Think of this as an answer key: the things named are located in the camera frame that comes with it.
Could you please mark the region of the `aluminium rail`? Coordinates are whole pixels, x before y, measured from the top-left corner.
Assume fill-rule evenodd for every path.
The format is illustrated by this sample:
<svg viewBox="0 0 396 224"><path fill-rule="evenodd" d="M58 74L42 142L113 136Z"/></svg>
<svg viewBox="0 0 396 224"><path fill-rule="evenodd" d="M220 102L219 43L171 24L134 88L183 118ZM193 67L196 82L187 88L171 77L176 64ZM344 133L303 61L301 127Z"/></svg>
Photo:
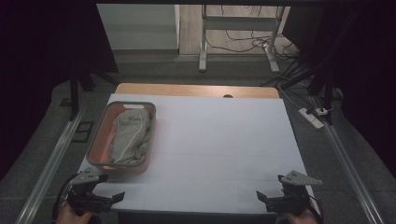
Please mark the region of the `aluminium rail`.
<svg viewBox="0 0 396 224"><path fill-rule="evenodd" d="M35 215L44 200L50 183L55 176L64 154L71 142L72 135L74 134L77 126L85 112L86 108L83 106L75 115L75 117L66 123L66 126L58 139L57 144L52 150L49 159L44 166L40 177L37 179L26 203L24 204L20 214L15 221L15 224L32 224Z"/></svg>
<svg viewBox="0 0 396 224"><path fill-rule="evenodd" d="M375 204L372 195L363 183L361 176L357 172L352 160L349 158L346 148L336 130L328 123L324 124L324 129L332 144L334 153L338 158L352 189L356 193L358 201L361 204L361 208L363 209L364 214L367 216L370 224L386 224L379 212L378 207Z"/></svg>

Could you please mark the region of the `white table cover sheet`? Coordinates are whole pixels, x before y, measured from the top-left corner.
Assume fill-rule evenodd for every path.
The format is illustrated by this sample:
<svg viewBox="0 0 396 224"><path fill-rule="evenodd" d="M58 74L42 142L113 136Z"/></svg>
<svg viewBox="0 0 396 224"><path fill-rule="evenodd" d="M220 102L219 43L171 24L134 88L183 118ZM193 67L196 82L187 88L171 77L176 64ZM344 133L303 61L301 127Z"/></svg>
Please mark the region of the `white table cover sheet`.
<svg viewBox="0 0 396 224"><path fill-rule="evenodd" d="M279 175L304 172L284 103L243 99L113 94L111 101L156 106L146 172L113 174L95 191L125 197L117 210L263 214L262 192L281 196Z"/></svg>

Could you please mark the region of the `person's right hand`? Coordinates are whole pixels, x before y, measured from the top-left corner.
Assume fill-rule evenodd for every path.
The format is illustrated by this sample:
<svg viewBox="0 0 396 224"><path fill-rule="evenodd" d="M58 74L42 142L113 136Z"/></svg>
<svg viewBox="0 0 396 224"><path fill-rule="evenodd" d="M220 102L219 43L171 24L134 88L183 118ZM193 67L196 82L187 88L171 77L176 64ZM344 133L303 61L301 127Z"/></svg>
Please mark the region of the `person's right hand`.
<svg viewBox="0 0 396 224"><path fill-rule="evenodd" d="M284 217L290 224L319 224L316 216L309 210L305 210L299 216L293 213L286 213Z"/></svg>

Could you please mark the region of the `black overhead bar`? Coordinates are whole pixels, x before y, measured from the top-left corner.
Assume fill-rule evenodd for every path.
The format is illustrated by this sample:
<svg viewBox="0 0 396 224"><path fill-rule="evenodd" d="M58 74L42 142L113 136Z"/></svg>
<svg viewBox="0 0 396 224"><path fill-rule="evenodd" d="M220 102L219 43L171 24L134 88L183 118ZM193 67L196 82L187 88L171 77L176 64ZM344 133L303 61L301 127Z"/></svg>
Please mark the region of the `black overhead bar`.
<svg viewBox="0 0 396 224"><path fill-rule="evenodd" d="M98 4L226 5L270 7L328 7L379 5L396 7L396 0L93 0Z"/></svg>

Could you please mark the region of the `white cabinet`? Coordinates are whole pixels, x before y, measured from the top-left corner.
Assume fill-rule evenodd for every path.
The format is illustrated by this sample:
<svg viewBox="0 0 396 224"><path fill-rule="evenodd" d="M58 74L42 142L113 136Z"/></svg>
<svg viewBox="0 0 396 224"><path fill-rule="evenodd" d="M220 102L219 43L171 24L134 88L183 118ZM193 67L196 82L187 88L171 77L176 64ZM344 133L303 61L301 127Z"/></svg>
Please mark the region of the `white cabinet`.
<svg viewBox="0 0 396 224"><path fill-rule="evenodd" d="M97 4L112 49L178 49L179 5Z"/></svg>

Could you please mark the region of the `black floor frame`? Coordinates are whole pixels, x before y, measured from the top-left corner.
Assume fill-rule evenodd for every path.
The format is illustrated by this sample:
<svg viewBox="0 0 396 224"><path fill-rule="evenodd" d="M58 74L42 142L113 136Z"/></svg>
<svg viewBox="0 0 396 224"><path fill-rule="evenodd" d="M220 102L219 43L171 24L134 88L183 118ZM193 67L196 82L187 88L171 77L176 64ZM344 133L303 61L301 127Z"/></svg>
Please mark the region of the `black floor frame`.
<svg viewBox="0 0 396 224"><path fill-rule="evenodd" d="M92 132L92 121L81 121L72 137L73 143L87 143Z"/></svg>

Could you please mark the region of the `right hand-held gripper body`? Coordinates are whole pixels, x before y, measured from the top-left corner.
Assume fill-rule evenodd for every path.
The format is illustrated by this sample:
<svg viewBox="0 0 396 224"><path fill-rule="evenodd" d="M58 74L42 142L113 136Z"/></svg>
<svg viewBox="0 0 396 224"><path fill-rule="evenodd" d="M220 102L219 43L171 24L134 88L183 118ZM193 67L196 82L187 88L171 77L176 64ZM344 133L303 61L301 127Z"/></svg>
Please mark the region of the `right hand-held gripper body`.
<svg viewBox="0 0 396 224"><path fill-rule="evenodd" d="M307 186L322 185L321 180L292 170L284 175L282 197L267 198L266 209L268 212L278 214L293 213L299 216L310 205Z"/></svg>

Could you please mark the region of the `white power strip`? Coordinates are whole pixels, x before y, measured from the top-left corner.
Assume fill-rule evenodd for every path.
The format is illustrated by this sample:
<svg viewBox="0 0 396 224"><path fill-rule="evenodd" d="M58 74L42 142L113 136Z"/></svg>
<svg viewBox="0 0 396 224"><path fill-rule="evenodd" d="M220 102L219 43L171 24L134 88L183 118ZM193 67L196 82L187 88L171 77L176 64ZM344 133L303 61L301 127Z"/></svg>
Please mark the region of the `white power strip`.
<svg viewBox="0 0 396 224"><path fill-rule="evenodd" d="M317 119L314 115L309 114L306 108L301 108L298 110L299 114L310 123L316 130L319 130L324 127L323 123Z"/></svg>

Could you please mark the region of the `grey pants with white stripe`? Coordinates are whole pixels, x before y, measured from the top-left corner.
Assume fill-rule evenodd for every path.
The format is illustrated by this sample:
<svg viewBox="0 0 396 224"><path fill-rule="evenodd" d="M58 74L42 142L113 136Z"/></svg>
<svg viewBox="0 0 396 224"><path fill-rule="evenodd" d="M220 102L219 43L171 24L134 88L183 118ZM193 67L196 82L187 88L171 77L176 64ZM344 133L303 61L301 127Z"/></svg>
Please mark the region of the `grey pants with white stripe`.
<svg viewBox="0 0 396 224"><path fill-rule="evenodd" d="M149 150L150 115L147 109L132 109L120 113L113 121L116 134L108 147L112 163L137 165Z"/></svg>

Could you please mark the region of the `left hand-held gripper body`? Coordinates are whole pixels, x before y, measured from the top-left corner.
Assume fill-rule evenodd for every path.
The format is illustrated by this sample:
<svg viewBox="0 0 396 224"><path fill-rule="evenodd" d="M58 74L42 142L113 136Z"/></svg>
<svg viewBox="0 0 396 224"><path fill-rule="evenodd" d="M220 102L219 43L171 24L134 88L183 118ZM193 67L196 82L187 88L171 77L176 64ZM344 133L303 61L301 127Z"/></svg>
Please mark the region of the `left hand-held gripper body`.
<svg viewBox="0 0 396 224"><path fill-rule="evenodd" d="M96 185L100 183L98 176L99 174L89 167L70 181L71 189L66 200L79 216L85 211L102 213L106 210L106 203L93 193Z"/></svg>

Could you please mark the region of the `orange basket with grey rim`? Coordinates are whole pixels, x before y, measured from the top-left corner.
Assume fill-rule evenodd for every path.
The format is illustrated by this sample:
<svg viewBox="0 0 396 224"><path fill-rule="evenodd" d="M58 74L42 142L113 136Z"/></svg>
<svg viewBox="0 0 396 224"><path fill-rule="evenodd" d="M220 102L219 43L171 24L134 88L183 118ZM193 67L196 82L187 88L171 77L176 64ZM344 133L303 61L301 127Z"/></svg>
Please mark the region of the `orange basket with grey rim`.
<svg viewBox="0 0 396 224"><path fill-rule="evenodd" d="M142 162L138 163L137 165L112 163L108 156L108 147L112 138L116 134L116 128L113 125L113 121L120 113L132 109L147 109L147 111L149 112L151 125L150 138L148 139L148 152ZM155 124L156 106L153 103L123 101L109 103L106 106L106 110L100 120L100 125L97 128L90 149L87 152L87 162L104 173L142 174L146 172L149 167L151 144L155 131Z"/></svg>

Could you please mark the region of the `black curtain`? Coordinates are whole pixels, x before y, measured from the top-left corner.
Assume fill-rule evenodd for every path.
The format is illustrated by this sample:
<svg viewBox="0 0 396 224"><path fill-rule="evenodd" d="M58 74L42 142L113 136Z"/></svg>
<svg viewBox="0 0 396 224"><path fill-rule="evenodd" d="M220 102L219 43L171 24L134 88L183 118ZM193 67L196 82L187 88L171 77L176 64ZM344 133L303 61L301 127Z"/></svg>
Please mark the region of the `black curtain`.
<svg viewBox="0 0 396 224"><path fill-rule="evenodd" d="M358 17L331 66L334 84L343 93L344 116L396 177L396 0L292 7L283 35L316 63L353 11Z"/></svg>
<svg viewBox="0 0 396 224"><path fill-rule="evenodd" d="M0 180L70 77L118 71L98 0L0 0Z"/></svg>

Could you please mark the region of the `black tripod stand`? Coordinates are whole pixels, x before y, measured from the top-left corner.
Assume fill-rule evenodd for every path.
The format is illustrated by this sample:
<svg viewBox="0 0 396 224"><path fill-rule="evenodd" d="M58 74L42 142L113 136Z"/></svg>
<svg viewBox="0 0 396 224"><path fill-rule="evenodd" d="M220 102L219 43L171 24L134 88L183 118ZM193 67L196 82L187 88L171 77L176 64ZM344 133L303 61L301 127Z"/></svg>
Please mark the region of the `black tripod stand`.
<svg viewBox="0 0 396 224"><path fill-rule="evenodd" d="M115 86L120 84L114 77L106 72L101 71L91 63L86 61L74 63L71 67L69 77L71 97L70 121L74 120L79 112L78 85L81 85L84 91L93 91L95 88L91 74L95 74Z"/></svg>
<svg viewBox="0 0 396 224"><path fill-rule="evenodd" d="M326 63L319 63L292 80L280 84L278 88L280 90L285 90L309 77L313 77L313 79L308 85L307 92L309 95L318 95L321 90L324 90L324 108L328 110L328 113L325 115L325 119L330 125L332 125L330 110L332 109L333 75L329 65Z"/></svg>

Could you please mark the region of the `white metal desk frame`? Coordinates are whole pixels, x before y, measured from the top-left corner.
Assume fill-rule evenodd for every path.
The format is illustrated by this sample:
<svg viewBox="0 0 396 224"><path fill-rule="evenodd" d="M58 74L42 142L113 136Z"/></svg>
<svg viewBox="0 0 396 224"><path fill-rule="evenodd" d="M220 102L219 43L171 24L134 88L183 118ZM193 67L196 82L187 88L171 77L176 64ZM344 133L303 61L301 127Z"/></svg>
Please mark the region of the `white metal desk frame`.
<svg viewBox="0 0 396 224"><path fill-rule="evenodd" d="M206 71L206 32L208 30L223 31L261 31L270 32L270 40L264 52L267 56L270 68L274 73L279 73L279 67L273 53L276 36L282 22L285 7L278 7L277 13L273 18L261 17L227 17L227 16L209 16L207 14L207 5L202 5L202 38L199 57L199 71Z"/></svg>

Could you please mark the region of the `person's left hand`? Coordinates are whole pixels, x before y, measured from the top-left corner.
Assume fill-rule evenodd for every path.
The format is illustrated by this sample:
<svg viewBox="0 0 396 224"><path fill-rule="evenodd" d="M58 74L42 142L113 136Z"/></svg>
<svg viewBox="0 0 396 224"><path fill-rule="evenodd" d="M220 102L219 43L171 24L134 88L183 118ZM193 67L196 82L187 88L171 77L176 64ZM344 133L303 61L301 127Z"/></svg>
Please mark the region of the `person's left hand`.
<svg viewBox="0 0 396 224"><path fill-rule="evenodd" d="M85 212L79 216L75 210L66 203L58 213L55 224L102 224L101 218L92 212Z"/></svg>

